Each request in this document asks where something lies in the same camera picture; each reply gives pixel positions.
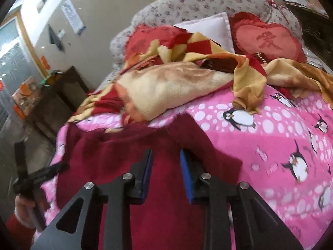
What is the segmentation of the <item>person left hand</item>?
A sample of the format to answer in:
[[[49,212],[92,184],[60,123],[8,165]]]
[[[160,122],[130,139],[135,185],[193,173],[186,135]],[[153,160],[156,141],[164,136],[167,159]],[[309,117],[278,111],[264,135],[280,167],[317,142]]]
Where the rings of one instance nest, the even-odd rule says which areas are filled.
[[[27,199],[21,194],[18,194],[15,198],[15,218],[26,228],[36,228],[28,212],[28,210],[35,208],[36,205],[38,205],[42,209],[43,213],[47,212],[50,208],[50,204],[48,203],[46,194],[43,190],[41,190],[40,197],[37,203],[35,201]]]

